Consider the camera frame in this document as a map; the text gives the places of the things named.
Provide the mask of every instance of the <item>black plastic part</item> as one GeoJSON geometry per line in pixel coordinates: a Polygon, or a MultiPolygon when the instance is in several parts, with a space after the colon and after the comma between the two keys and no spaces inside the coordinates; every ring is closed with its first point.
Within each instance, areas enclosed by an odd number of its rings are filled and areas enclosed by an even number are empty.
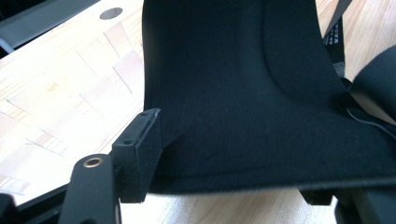
{"type": "Polygon", "coordinates": [[[335,207],[335,220],[337,224],[360,224],[361,218],[358,211],[353,208],[348,208],[338,203],[335,207]]]}
{"type": "Polygon", "coordinates": [[[21,223],[58,223],[67,185],[18,206],[21,223]]]}
{"type": "Polygon", "coordinates": [[[396,223],[396,187],[352,192],[363,223],[396,223]]]}
{"type": "Polygon", "coordinates": [[[146,198],[163,151],[160,111],[150,109],[137,115],[113,144],[110,155],[122,203],[141,203],[146,198]]]}
{"type": "Polygon", "coordinates": [[[17,220],[14,219],[16,214],[17,209],[12,197],[7,194],[0,194],[0,223],[18,223],[17,220]]]}
{"type": "Polygon", "coordinates": [[[300,191],[304,200],[311,205],[330,205],[332,203],[332,190],[306,190],[300,191]]]}
{"type": "Polygon", "coordinates": [[[120,223],[110,156],[91,155],[76,163],[59,223],[120,223]]]}

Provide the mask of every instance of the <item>wood grain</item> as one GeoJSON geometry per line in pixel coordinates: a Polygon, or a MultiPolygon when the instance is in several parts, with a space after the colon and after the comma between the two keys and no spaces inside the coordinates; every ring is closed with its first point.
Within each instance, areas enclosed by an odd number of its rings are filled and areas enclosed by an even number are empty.
{"type": "MultiPolygon", "coordinates": [[[[324,33],[335,0],[318,0],[324,33]]],[[[68,182],[74,163],[111,144],[142,109],[143,0],[102,0],[0,60],[0,190],[23,203],[68,182]],[[112,7],[123,12],[108,21],[112,7]]],[[[344,16],[346,76],[396,44],[396,1],[353,1],[344,16]]],[[[297,189],[159,196],[122,206],[127,223],[334,223],[297,189]]]]}

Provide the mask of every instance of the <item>light wood surface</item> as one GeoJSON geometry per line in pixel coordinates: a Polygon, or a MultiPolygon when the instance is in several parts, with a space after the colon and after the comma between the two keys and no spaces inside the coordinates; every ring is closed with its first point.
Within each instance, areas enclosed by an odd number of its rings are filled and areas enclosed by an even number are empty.
{"type": "MultiPolygon", "coordinates": [[[[68,182],[73,164],[107,153],[143,106],[142,0],[102,0],[0,60],[0,190],[23,203],[68,182]],[[123,12],[108,21],[100,14],[123,12]]],[[[336,6],[318,0],[322,32],[336,6]]],[[[396,1],[355,0],[344,16],[346,76],[396,44],[396,1]]],[[[297,189],[149,195],[126,223],[334,223],[332,206],[297,189]]]]}

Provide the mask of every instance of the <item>wooden table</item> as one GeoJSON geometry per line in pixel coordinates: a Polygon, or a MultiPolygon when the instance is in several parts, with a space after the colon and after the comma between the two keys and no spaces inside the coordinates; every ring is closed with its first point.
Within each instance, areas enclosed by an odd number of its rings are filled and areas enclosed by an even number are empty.
{"type": "MultiPolygon", "coordinates": [[[[23,203],[68,182],[74,163],[107,153],[143,106],[142,0],[102,0],[0,60],[0,190],[23,203]],[[111,20],[100,14],[113,7],[111,20]]],[[[336,0],[318,0],[321,30],[336,0]]],[[[346,76],[396,44],[396,1],[353,1],[344,16],[346,76]]],[[[159,196],[122,206],[134,223],[334,223],[297,189],[159,196]]]]}

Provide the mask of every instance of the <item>screw hole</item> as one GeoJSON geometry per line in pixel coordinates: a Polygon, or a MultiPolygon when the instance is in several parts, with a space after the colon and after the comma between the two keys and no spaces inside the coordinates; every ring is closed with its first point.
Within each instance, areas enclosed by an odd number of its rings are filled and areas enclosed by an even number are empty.
{"type": "Polygon", "coordinates": [[[125,140],[124,142],[123,142],[123,144],[124,145],[131,145],[133,142],[132,142],[132,140],[125,140]]]}
{"type": "Polygon", "coordinates": [[[113,8],[111,8],[111,9],[108,9],[108,10],[102,12],[102,14],[100,14],[100,17],[99,17],[99,18],[100,18],[101,20],[104,20],[104,21],[106,21],[106,20],[111,20],[111,19],[113,19],[113,18],[118,17],[118,16],[121,14],[121,12],[122,12],[122,8],[120,8],[120,7],[113,7],[113,8]]]}
{"type": "Polygon", "coordinates": [[[96,220],[90,218],[90,219],[80,222],[80,224],[96,224],[96,220]]]}
{"type": "Polygon", "coordinates": [[[103,159],[99,157],[91,158],[84,162],[84,166],[87,168],[93,168],[102,164],[103,159]]]}

